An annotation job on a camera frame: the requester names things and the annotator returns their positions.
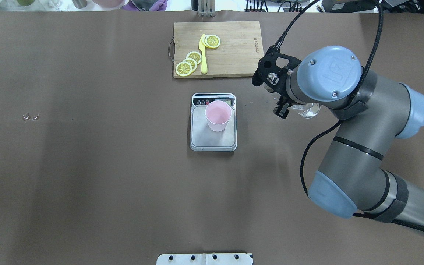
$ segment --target cutting board handle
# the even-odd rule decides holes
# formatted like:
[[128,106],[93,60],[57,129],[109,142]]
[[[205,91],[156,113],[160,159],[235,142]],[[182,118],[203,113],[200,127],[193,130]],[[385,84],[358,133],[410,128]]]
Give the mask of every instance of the cutting board handle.
[[173,59],[173,57],[174,57],[174,53],[173,53],[173,54],[171,54],[171,44],[174,46],[174,36],[173,36],[173,38],[171,39],[170,45],[168,45],[168,56],[170,57],[171,62],[174,62],[174,59]]

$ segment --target lemon slice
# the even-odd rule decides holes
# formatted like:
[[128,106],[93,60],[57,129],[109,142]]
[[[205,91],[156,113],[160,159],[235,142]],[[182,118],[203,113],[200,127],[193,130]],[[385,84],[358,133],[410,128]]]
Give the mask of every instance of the lemon slice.
[[176,66],[176,73],[180,76],[180,77],[187,77],[188,75],[190,75],[192,73],[192,65],[188,62],[180,62],[178,63],[178,65]]
[[215,49],[220,46],[220,38],[217,35],[207,35],[204,38],[205,46]]
[[183,60],[183,62],[188,62],[192,65],[192,72],[193,73],[195,71],[195,69],[197,68],[197,62],[195,61],[195,59],[192,58],[186,58]]
[[201,61],[202,61],[202,55],[201,55],[201,53],[200,52],[196,52],[195,50],[192,51],[192,52],[189,52],[187,54],[186,58],[192,58],[192,59],[194,59],[197,62],[197,64],[200,64]]

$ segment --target yellow knife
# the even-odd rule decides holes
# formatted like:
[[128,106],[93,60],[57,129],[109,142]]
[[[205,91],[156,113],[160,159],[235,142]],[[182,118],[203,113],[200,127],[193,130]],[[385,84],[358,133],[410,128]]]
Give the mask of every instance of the yellow knife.
[[205,46],[202,40],[205,38],[205,34],[202,34],[201,39],[199,40],[199,50],[202,52],[202,61],[201,61],[201,73],[207,74],[207,60],[205,59]]

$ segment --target blue joint cap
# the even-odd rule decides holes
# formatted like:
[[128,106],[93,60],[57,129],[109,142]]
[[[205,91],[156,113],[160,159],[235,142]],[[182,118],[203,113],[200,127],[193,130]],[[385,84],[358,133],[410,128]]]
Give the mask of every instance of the blue joint cap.
[[341,218],[349,219],[358,210],[348,195],[320,171],[315,173],[308,197],[321,208]]
[[424,95],[405,84],[402,85],[409,92],[410,115],[405,128],[395,137],[398,139],[407,139],[417,134],[420,128],[424,126]]
[[358,85],[361,74],[361,64],[353,52],[341,46],[328,46],[303,59],[297,83],[309,98],[330,102],[348,96]]

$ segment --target brown table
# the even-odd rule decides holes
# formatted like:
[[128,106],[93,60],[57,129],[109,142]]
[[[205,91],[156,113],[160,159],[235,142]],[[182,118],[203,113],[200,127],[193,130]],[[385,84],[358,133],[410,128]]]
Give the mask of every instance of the brown table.
[[[0,14],[0,264],[154,265],[159,253],[245,251],[256,265],[424,264],[424,236],[344,220],[306,198],[308,141],[336,119],[272,114],[250,78],[175,80],[174,22],[260,20],[264,47],[294,14]],[[281,50],[372,47],[375,14],[305,14]],[[372,69],[424,93],[424,15],[385,16]],[[237,96],[238,147],[189,147],[195,92]],[[40,114],[37,121],[22,116]],[[332,137],[308,155],[311,183]],[[383,168],[424,188],[424,128]]]

